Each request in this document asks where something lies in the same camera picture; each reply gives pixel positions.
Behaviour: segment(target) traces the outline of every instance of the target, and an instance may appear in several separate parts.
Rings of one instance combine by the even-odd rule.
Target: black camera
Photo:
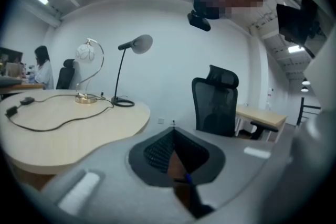
[[[198,15],[196,11],[192,10],[190,13],[188,13],[187,17],[188,17],[190,25],[195,26],[206,32],[211,30],[211,26],[209,22],[207,21],[207,19]]]

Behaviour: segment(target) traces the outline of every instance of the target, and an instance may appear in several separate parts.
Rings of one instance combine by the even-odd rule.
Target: black desk lamp
[[[122,44],[118,47],[119,50],[124,50],[124,52],[122,54],[122,58],[120,62],[120,67],[119,67],[119,72],[118,72],[118,77],[117,77],[117,84],[115,85],[116,91],[114,92],[114,97],[111,100],[111,102],[114,105],[122,106],[124,108],[134,106],[134,102],[117,97],[117,88],[118,88],[118,82],[119,82],[120,69],[121,69],[122,61],[124,60],[126,49],[132,48],[132,50],[136,54],[143,54],[151,48],[152,44],[153,44],[153,38],[150,35],[142,35],[136,38],[135,40]]]

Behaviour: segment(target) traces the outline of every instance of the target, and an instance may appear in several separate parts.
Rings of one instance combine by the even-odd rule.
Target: lamp base
[[[96,103],[97,97],[91,94],[86,94],[85,97],[77,95],[75,96],[75,102],[79,104],[93,104]]]
[[[112,97],[111,102],[112,104],[121,106],[123,108],[130,108],[131,106],[135,105],[134,102],[120,97]]]

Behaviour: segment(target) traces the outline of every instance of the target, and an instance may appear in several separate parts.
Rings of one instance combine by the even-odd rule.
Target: cable
[[[43,103],[43,102],[45,102],[45,101],[47,101],[47,100],[49,100],[49,99],[51,99],[51,98],[59,97],[59,96],[76,96],[76,95],[75,95],[75,94],[58,94],[58,95],[54,95],[54,96],[48,97],[48,98],[46,98],[46,99],[44,99],[44,100],[41,100],[41,101],[35,100],[35,102],[37,102],[37,103]],[[69,122],[90,119],[90,118],[93,118],[93,117],[95,117],[95,116],[98,116],[98,115],[102,114],[102,113],[105,112],[107,109],[112,109],[112,108],[114,108],[114,104],[113,104],[110,100],[107,100],[107,99],[106,99],[105,97],[103,97],[102,95],[99,97],[99,96],[97,96],[97,95],[91,94],[91,96],[92,96],[91,98],[96,97],[99,101],[108,101],[109,103],[111,103],[112,106],[108,106],[108,107],[105,108],[103,111],[101,111],[101,112],[99,112],[99,113],[97,113],[97,114],[95,114],[95,115],[91,115],[91,116],[84,117],[84,118],[76,118],[76,119],[68,120],[68,121],[66,121],[66,122],[64,122],[64,123],[62,123],[62,124],[60,124],[60,125],[57,126],[57,127],[54,127],[54,128],[51,128],[51,129],[46,129],[46,130],[39,130],[39,129],[29,128],[29,127],[25,127],[25,126],[22,126],[22,125],[20,125],[20,124],[17,124],[17,123],[15,123],[15,122],[11,119],[12,114],[11,114],[11,115],[5,114],[5,116],[9,119],[9,121],[10,121],[11,123],[13,123],[15,126],[18,126],[18,127],[20,127],[20,128],[23,128],[23,129],[26,129],[26,130],[29,130],[29,131],[33,131],[33,132],[50,132],[50,131],[54,131],[54,130],[57,130],[57,129],[61,128],[63,125],[65,125],[65,124],[67,124],[67,123],[69,123]],[[22,106],[22,104],[20,104],[20,105],[16,108],[16,112],[15,112],[15,113],[17,113],[17,109],[19,109],[21,106]]]
[[[42,101],[38,101],[38,100],[35,100],[36,103],[43,103],[51,98],[54,98],[54,97],[59,97],[59,96],[76,96],[75,94],[58,94],[58,95],[54,95],[54,96],[51,96],[51,97],[48,97]]]
[[[38,130],[38,129],[33,129],[33,128],[25,127],[25,126],[22,126],[22,125],[20,125],[20,124],[16,124],[14,121],[12,121],[12,119],[11,119],[7,114],[6,114],[6,117],[9,119],[10,122],[12,122],[14,125],[16,125],[16,126],[18,126],[18,127],[20,127],[20,128],[23,128],[23,129],[26,129],[26,130],[29,130],[29,131],[33,131],[33,132],[50,132],[50,131],[54,131],[54,130],[56,130],[56,129],[61,128],[63,125],[65,125],[65,124],[67,124],[67,123],[69,123],[69,122],[72,122],[72,121],[80,121],[80,120],[86,120],[86,119],[89,119],[89,118],[93,118],[93,117],[95,117],[95,116],[98,116],[98,115],[100,115],[101,113],[105,112],[105,111],[106,111],[107,109],[109,109],[109,108],[113,108],[113,107],[109,106],[109,107],[105,108],[103,111],[101,111],[101,112],[99,112],[99,113],[97,113],[97,114],[95,114],[95,115],[91,115],[91,116],[88,116],[88,117],[85,117],[85,118],[76,118],[76,119],[72,119],[72,120],[69,120],[69,121],[66,121],[66,122],[60,124],[59,126],[57,126],[57,127],[55,127],[55,128],[52,128],[52,129],[46,129],[46,130]]]

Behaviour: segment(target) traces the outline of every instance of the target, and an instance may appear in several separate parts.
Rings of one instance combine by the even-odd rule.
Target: wooden desk
[[[261,110],[261,109],[253,108],[250,106],[244,106],[244,105],[237,105],[236,116],[239,118],[239,121],[236,127],[236,132],[235,132],[236,136],[238,135],[239,131],[242,129],[244,121],[247,121],[247,122],[258,121],[258,122],[270,125],[272,127],[275,127],[279,130],[277,138],[276,138],[276,142],[280,138],[280,135],[284,129],[286,118],[287,118],[287,116],[285,115],[279,115],[271,111]]]
[[[27,91],[33,91],[33,90],[41,90],[44,88],[43,84],[39,83],[22,83],[13,85],[10,87],[3,87],[0,88],[0,94],[7,94],[7,93],[22,93]]]
[[[147,124],[150,110],[136,102],[132,108],[115,106],[99,116],[68,123],[51,132],[32,132],[15,126],[5,116],[8,108],[19,105],[20,99],[36,100],[58,94],[73,94],[74,90],[44,90],[11,96],[0,103],[0,133],[3,150],[13,163],[35,174],[58,174],[96,148],[133,136]],[[79,104],[74,96],[49,99],[43,103],[23,106],[12,120],[34,129],[50,129],[74,118],[97,114],[111,106],[107,101]]]

